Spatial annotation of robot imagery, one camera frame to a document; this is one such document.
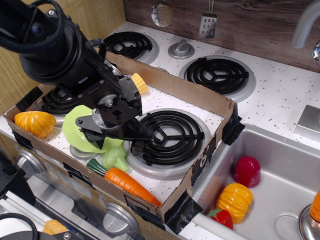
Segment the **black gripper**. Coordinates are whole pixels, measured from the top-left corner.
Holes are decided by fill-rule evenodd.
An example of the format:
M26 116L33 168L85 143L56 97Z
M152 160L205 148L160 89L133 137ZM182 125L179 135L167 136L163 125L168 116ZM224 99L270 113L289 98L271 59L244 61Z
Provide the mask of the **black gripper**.
M104 137L129 140L131 153L141 155L153 131L136 118L142 115L142 100L134 82L90 47L73 47L67 60L70 63L58 86L97 111L76 121L87 141L101 150Z

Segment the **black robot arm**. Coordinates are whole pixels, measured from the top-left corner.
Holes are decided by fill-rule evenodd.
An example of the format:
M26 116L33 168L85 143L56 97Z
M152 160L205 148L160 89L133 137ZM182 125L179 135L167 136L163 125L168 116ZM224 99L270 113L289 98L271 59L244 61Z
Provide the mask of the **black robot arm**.
M154 132L142 125L142 100L131 78L106 62L102 39L88 40L79 27L51 0L53 15L39 9L42 0L0 3L0 45L19 55L25 73L45 85L55 85L92 109L76 119L87 140L101 148L105 138L131 142L139 155Z

